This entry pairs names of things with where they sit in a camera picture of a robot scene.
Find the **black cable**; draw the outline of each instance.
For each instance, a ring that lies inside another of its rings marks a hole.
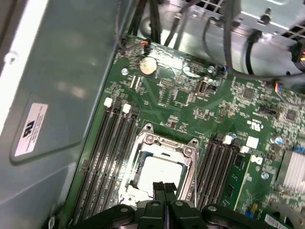
[[[241,73],[236,71],[233,68],[232,62],[232,20],[233,20],[233,12],[234,12],[234,0],[227,0],[225,7],[225,24],[224,24],[224,55],[228,65],[229,73],[233,74],[236,78],[247,79],[247,80],[261,80],[261,81],[271,81],[271,80],[281,80],[281,79],[296,79],[296,78],[304,78],[305,73],[299,73],[294,75],[278,75],[278,76],[269,76],[269,75],[248,75],[245,73]]]
[[[259,30],[254,30],[251,35],[248,37],[248,47],[246,51],[246,68],[250,75],[254,75],[253,68],[251,65],[251,52],[253,45],[259,41],[259,39],[262,37],[263,33]]]
[[[191,0],[184,7],[182,7],[182,9],[179,11],[179,14],[183,15],[191,6],[197,5],[200,2],[201,2],[201,0]],[[173,36],[175,35],[175,33],[177,31],[177,28],[179,26],[179,22],[180,22],[180,18],[175,17],[175,19],[173,21],[173,25],[172,25],[171,31],[170,31],[170,34],[166,38],[164,46],[168,46],[170,44],[170,42],[172,41]]]
[[[161,43],[161,23],[158,9],[158,2],[150,0],[150,17],[151,17],[151,40],[155,43]]]
[[[251,51],[252,51],[253,45],[254,45],[254,42],[249,42],[247,51],[246,51],[246,68],[250,75],[254,75],[252,65],[251,65]]]
[[[123,0],[119,0],[119,3],[118,3],[118,8],[117,8],[117,12],[116,12],[116,15],[115,15],[115,39],[116,39],[116,42],[118,43],[118,46],[123,50],[123,52],[126,52],[126,51],[130,51],[130,50],[133,50],[139,46],[141,46],[141,44],[135,44],[131,47],[124,47],[124,45],[122,44],[121,42],[121,38],[120,38],[120,29],[119,29],[119,23],[120,23],[120,12],[121,12],[121,4],[122,4],[122,1]]]
[[[142,20],[142,16],[144,14],[146,4],[147,4],[147,0],[139,0],[139,3],[137,5],[137,9],[136,9],[136,11],[133,15],[134,22],[130,24],[130,27],[129,27],[129,30],[128,30],[128,32],[131,31],[130,34],[132,34],[133,36],[138,35],[138,30],[139,30],[139,27],[140,27],[140,23],[141,23],[141,20]]]
[[[204,51],[206,52],[206,54],[211,58],[211,60],[212,60],[215,64],[217,64],[217,65],[219,65],[219,66],[223,66],[223,64],[220,63],[220,62],[213,56],[213,54],[211,53],[211,51],[210,51],[210,49],[209,49],[209,47],[208,47],[208,45],[207,45],[207,42],[206,42],[206,34],[207,34],[207,32],[208,32],[208,30],[209,30],[209,27],[210,27],[210,25],[211,25],[211,21],[219,22],[219,20],[216,19],[215,17],[210,17],[210,18],[208,18],[208,21],[207,21],[206,24],[205,24],[205,27],[204,27],[204,30],[203,30],[203,34],[202,34],[202,45],[203,45],[203,49],[204,49]]]

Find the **screw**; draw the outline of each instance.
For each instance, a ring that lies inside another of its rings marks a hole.
[[[122,75],[127,75],[128,74],[128,69],[127,68],[123,68],[121,70]]]
[[[266,172],[262,172],[261,177],[263,180],[267,180],[269,178],[269,174]]]
[[[4,62],[7,64],[14,64],[18,59],[18,54],[15,52],[9,52],[4,56]]]
[[[198,16],[198,11],[194,10],[193,11],[193,17],[196,18]]]
[[[177,202],[175,203],[175,205],[177,205],[177,206],[182,206],[182,205],[183,205],[183,202],[177,201]]]
[[[147,135],[146,138],[145,138],[145,142],[146,142],[147,144],[153,143],[153,136]]]
[[[215,208],[214,206],[209,206],[209,207],[208,207],[208,210],[209,210],[209,211],[217,211],[217,208]]]
[[[190,149],[190,148],[185,148],[184,149],[184,153],[187,155],[187,156],[190,156],[190,155],[192,155],[192,150]]]

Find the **white label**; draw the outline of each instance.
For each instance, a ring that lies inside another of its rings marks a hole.
[[[278,228],[278,229],[288,229],[287,227],[285,227],[283,224],[281,224],[279,221],[275,220],[274,218],[272,218],[268,214],[265,217],[265,222],[267,224],[269,224],[270,226]]]
[[[34,150],[47,109],[47,104],[32,104],[18,142],[15,156],[28,154]]]

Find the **wire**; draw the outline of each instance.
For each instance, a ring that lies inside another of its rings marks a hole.
[[[179,11],[179,14],[183,15],[191,6],[197,5],[200,2],[201,2],[201,0],[191,0],[184,7],[182,7],[182,9]],[[180,22],[180,18],[175,17],[175,19],[173,21],[173,25],[172,25],[171,31],[170,31],[170,34],[166,38],[164,46],[168,46],[170,44],[170,42],[172,41],[173,36],[175,35],[175,33],[177,31],[177,28],[179,26],[179,22]]]
[[[204,27],[204,30],[203,30],[203,34],[202,34],[202,45],[203,45],[203,49],[204,51],[206,52],[206,54],[210,57],[210,59],[217,65],[219,66],[223,66],[222,63],[220,63],[214,56],[213,54],[211,53],[208,45],[207,45],[207,42],[206,42],[206,34],[210,28],[210,25],[211,25],[211,21],[214,21],[214,22],[220,22],[220,20],[216,19],[215,17],[210,17],[208,18],[208,21],[206,22],[205,24],[205,27]]]
[[[120,32],[119,32],[119,23],[120,23],[120,11],[121,11],[121,5],[122,5],[122,1],[123,0],[119,0],[119,3],[118,3],[118,8],[117,8],[117,12],[116,12],[116,15],[115,15],[115,39],[116,39],[116,42],[118,43],[118,46],[123,50],[123,52],[126,52],[126,51],[130,51],[130,50],[133,50],[141,45],[145,45],[145,44],[142,44],[139,43],[139,44],[135,44],[131,47],[124,47],[124,45],[122,44],[121,42],[121,38],[120,38]]]
[[[224,55],[225,60],[228,65],[229,73],[233,74],[236,78],[247,79],[247,80],[262,80],[262,81],[271,81],[271,80],[282,80],[282,79],[295,79],[295,78],[303,78],[305,73],[299,73],[294,75],[278,75],[278,76],[269,76],[269,75],[248,75],[245,73],[241,73],[236,71],[233,68],[232,62],[232,20],[233,20],[233,12],[234,12],[234,0],[227,0],[225,7],[225,24],[224,24]]]
[[[254,42],[249,42],[247,51],[246,51],[246,68],[250,75],[254,75],[252,65],[251,65],[251,51],[252,51],[253,45],[254,45]]]
[[[291,105],[291,106],[296,106],[296,107],[303,107],[304,105],[303,104],[294,104],[294,103],[291,103],[289,102],[287,99],[285,99],[281,93],[282,91],[282,88],[284,87],[283,84],[281,83],[278,83],[276,82],[275,83],[275,93],[276,95],[285,103],[285,104],[288,104],[288,105]]]

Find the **chip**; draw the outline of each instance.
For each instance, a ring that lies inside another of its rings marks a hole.
[[[251,88],[246,88],[244,90],[243,98],[251,100],[253,97],[254,91]]]
[[[234,188],[233,188],[231,185],[229,185],[229,187],[228,187],[228,189],[227,189],[227,195],[228,195],[228,197],[231,197],[231,196],[232,196],[233,190],[234,190]]]
[[[227,110],[222,108],[222,109],[220,109],[219,114],[220,114],[221,116],[225,116],[225,115],[227,114]]]
[[[296,111],[294,110],[288,110],[287,115],[286,115],[286,119],[289,121],[294,121],[296,117]]]
[[[243,156],[237,155],[237,157],[236,157],[236,159],[235,159],[235,162],[234,162],[234,165],[236,165],[237,167],[240,168],[240,167],[242,166],[243,159],[244,159]]]
[[[267,159],[271,159],[271,157],[272,157],[272,154],[270,154],[270,153],[268,153],[266,156]]]

